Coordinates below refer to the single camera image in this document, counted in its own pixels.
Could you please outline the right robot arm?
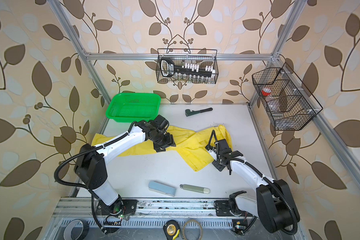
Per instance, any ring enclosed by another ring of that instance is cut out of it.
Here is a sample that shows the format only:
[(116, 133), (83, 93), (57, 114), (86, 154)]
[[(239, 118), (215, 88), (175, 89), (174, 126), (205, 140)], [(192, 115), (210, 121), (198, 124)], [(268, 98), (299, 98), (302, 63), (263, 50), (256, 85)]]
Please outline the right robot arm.
[(206, 150), (213, 157), (213, 166), (220, 172), (227, 169), (236, 173), (256, 192), (249, 196), (246, 191), (230, 194), (227, 201), (215, 201), (218, 216), (242, 217), (250, 214), (259, 219), (269, 233), (282, 231), (293, 236), (298, 232), (300, 214), (289, 185), (261, 173), (239, 151), (232, 151), (226, 139), (219, 140), (212, 131)]

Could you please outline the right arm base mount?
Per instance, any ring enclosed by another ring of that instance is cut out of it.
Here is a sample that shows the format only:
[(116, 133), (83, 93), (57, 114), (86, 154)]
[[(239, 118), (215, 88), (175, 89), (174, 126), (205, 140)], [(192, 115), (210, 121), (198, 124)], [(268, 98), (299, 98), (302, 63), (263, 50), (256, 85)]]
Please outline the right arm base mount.
[(252, 214), (239, 210), (234, 200), (216, 200), (214, 202), (216, 215), (218, 217), (253, 217)]

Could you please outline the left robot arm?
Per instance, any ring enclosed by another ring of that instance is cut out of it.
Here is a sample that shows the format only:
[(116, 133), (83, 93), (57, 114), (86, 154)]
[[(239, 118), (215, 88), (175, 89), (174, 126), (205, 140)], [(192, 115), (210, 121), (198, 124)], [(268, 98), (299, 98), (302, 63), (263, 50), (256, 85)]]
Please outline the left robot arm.
[[(85, 144), (79, 154), (68, 158), (57, 167), (54, 172), (55, 181), (64, 186), (84, 188), (106, 206), (113, 206), (121, 197), (108, 181), (107, 165), (121, 153), (145, 141), (152, 141), (157, 153), (174, 147), (174, 137), (167, 132), (169, 126), (168, 120), (158, 115), (154, 120), (132, 122), (126, 132), (102, 144)], [(66, 182), (59, 176), (62, 168), (74, 160), (74, 172), (82, 184)]]

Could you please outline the green plastic basket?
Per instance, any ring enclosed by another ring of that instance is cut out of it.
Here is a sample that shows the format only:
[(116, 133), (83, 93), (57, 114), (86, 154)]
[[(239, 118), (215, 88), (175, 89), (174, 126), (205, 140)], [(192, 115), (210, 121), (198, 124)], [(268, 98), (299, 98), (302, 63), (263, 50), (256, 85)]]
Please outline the green plastic basket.
[(149, 121), (157, 117), (161, 97), (153, 93), (120, 93), (113, 97), (106, 117), (118, 123)]

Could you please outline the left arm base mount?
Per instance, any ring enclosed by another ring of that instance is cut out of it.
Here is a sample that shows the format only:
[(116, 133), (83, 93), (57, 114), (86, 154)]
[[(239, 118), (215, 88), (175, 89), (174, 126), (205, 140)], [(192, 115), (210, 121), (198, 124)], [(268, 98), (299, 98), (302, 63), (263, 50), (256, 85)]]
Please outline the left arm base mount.
[(99, 200), (96, 207), (100, 211), (102, 216), (120, 216), (120, 215), (131, 215), (137, 210), (138, 200), (134, 199), (117, 199), (113, 204), (107, 206), (103, 201)]

